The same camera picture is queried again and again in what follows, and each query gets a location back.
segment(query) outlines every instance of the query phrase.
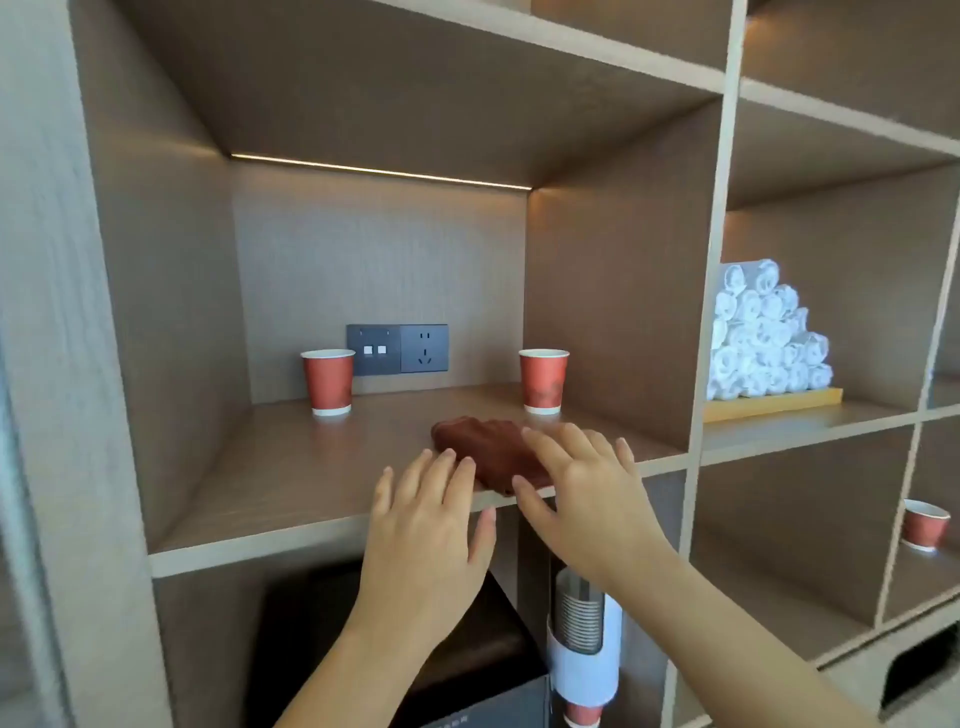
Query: wall outlet panel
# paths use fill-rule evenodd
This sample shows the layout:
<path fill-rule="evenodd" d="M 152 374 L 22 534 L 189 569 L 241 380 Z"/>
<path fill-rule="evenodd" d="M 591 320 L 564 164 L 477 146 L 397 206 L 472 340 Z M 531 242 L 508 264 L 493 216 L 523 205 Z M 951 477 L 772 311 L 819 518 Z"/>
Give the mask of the wall outlet panel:
<path fill-rule="evenodd" d="M 348 324 L 354 376 L 446 372 L 450 336 L 446 324 Z"/>

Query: white cup rim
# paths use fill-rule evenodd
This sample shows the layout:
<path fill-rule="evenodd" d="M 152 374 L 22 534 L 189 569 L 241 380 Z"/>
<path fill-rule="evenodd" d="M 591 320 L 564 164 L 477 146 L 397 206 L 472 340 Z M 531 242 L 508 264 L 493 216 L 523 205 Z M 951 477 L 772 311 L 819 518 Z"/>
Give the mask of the white cup rim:
<path fill-rule="evenodd" d="M 570 352 L 563 349 L 521 349 L 520 356 L 530 356 L 536 359 L 561 359 L 570 356 Z"/>
<path fill-rule="evenodd" d="M 927 503 L 923 500 L 904 498 L 903 505 L 910 513 L 915 513 L 918 516 L 925 516 L 929 519 L 938 519 L 943 521 L 950 517 L 949 511 L 944 510 L 938 505 L 933 505 L 933 503 Z"/>
<path fill-rule="evenodd" d="M 312 352 L 301 352 L 300 356 L 304 359 L 343 359 L 354 354 L 356 352 L 353 349 L 315 349 Z"/>

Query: brown cloth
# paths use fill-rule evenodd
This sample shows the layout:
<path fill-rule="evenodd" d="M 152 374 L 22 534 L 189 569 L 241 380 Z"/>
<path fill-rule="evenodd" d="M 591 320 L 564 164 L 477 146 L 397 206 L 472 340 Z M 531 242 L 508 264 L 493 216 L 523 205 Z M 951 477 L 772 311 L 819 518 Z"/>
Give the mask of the brown cloth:
<path fill-rule="evenodd" d="M 458 460 L 472 457 L 477 480 L 503 496 L 514 494 L 514 475 L 523 475 L 535 488 L 552 484 L 537 456 L 523 442 L 520 428 L 510 420 L 480 422 L 475 417 L 458 417 L 436 423 L 430 435 L 437 451 L 453 448 Z"/>

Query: white cup base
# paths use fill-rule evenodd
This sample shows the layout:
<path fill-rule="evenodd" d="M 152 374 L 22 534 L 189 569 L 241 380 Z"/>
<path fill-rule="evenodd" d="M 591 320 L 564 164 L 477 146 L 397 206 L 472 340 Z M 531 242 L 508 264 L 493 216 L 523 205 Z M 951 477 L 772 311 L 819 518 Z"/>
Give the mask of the white cup base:
<path fill-rule="evenodd" d="M 529 404 L 524 404 L 523 409 L 525 409 L 531 415 L 559 415 L 560 414 L 560 407 L 531 407 Z"/>
<path fill-rule="evenodd" d="M 915 551 L 922 551 L 923 553 L 936 553 L 936 552 L 937 552 L 937 547 L 936 547 L 936 546 L 919 546 L 918 544 L 911 544 L 911 543 L 910 543 L 909 541 L 907 541 L 906 539 L 900 539 L 900 543 L 901 543 L 901 544 L 904 544 L 905 546 L 910 546 L 910 547 L 911 547 L 912 549 L 914 549 Z"/>
<path fill-rule="evenodd" d="M 315 409 L 313 410 L 314 417 L 338 417 L 340 415 L 346 415 L 353 408 L 352 404 L 348 404 L 346 407 L 337 407 L 336 409 Z"/>

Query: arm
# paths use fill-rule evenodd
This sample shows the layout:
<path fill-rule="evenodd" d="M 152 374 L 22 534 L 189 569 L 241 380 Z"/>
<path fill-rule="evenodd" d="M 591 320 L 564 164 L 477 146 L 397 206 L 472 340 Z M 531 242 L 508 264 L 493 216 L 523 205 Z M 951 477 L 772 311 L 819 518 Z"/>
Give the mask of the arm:
<path fill-rule="evenodd" d="M 716 725 L 876 728 L 673 550 L 626 442 L 562 425 L 524 439 L 554 479 L 557 511 L 515 477 L 517 503 L 543 541 L 616 599 L 677 665 Z"/>
<path fill-rule="evenodd" d="M 496 542 L 496 513 L 468 544 L 476 467 L 453 450 L 425 450 L 393 490 L 373 494 L 360 593 L 347 625 L 276 728 L 385 728 L 423 663 L 480 591 Z"/>

